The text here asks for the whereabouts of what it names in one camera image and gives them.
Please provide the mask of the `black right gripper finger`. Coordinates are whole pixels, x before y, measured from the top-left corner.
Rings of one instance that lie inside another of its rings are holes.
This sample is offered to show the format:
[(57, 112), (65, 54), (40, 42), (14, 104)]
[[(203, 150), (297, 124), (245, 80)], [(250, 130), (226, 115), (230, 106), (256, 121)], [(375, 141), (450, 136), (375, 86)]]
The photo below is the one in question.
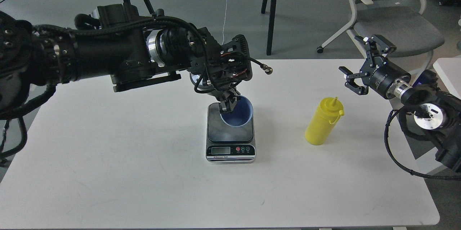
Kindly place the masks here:
[(384, 36), (355, 36), (354, 39), (363, 47), (366, 54), (364, 64), (360, 68), (361, 72), (384, 71), (385, 69), (395, 71), (397, 69), (397, 66), (386, 57), (387, 54), (396, 51), (397, 47)]
[(367, 78), (370, 76), (369, 72), (362, 72), (360, 71), (359, 73), (352, 73), (347, 67), (345, 66), (340, 66), (339, 70), (344, 73), (346, 82), (344, 85), (349, 89), (352, 90), (354, 93), (357, 95), (367, 95), (369, 92), (369, 86), (359, 86), (358, 84), (355, 83), (355, 79), (358, 78)]

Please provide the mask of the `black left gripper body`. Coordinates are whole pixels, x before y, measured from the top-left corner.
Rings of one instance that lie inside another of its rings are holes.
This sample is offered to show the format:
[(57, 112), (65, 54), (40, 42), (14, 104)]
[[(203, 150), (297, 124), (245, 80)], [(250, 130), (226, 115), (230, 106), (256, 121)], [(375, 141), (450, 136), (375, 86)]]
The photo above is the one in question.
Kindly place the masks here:
[(214, 96), (216, 100), (219, 102), (233, 101), (234, 98), (237, 98), (241, 95), (240, 92), (237, 90), (237, 87), (233, 84), (226, 84), (224, 87), (220, 88), (208, 85), (207, 90), (211, 90), (211, 92), (207, 94)]

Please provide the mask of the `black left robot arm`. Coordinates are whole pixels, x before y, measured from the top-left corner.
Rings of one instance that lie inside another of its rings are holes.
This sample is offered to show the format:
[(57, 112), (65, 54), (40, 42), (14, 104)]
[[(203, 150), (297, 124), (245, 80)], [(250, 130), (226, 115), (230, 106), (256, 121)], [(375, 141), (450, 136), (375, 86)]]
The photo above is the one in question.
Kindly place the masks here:
[(1, 162), (27, 142), (24, 116), (47, 102), (58, 84), (109, 75), (114, 92), (192, 76), (194, 91), (214, 96), (222, 114), (242, 96), (237, 85), (252, 79), (246, 38), (220, 45), (207, 28), (163, 15), (140, 16), (133, 5), (97, 7), (97, 18), (79, 14), (76, 28), (32, 25), (1, 12)]

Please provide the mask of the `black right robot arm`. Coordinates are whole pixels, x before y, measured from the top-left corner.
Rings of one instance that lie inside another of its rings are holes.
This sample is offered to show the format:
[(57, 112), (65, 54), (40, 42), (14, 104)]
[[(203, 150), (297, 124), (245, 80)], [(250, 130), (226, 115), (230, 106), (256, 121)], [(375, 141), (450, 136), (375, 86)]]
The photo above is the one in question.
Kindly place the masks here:
[[(410, 73), (387, 58), (397, 48), (382, 35), (354, 36), (366, 53), (358, 73), (344, 66), (345, 86), (357, 95), (372, 89), (384, 99), (398, 98), (402, 107), (391, 110), (385, 124), (385, 148), (393, 162), (413, 176), (438, 180), (460, 180), (460, 99), (439, 89), (436, 74), (422, 72), (423, 82), (410, 85)], [(388, 142), (392, 120), (398, 117), (403, 133), (415, 140), (430, 141), (436, 148), (435, 159), (456, 176), (434, 176), (411, 170), (399, 163)]]

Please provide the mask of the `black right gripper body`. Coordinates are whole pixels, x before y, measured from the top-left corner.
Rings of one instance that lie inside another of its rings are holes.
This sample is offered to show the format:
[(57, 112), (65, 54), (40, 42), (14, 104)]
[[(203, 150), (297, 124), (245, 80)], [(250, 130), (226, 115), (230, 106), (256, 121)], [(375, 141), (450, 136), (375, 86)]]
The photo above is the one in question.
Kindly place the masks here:
[(407, 71), (390, 61), (377, 65), (364, 63), (362, 72), (367, 73), (367, 76), (362, 78), (364, 85), (373, 89), (384, 99), (395, 98), (394, 89), (397, 80), (408, 83), (411, 79)]

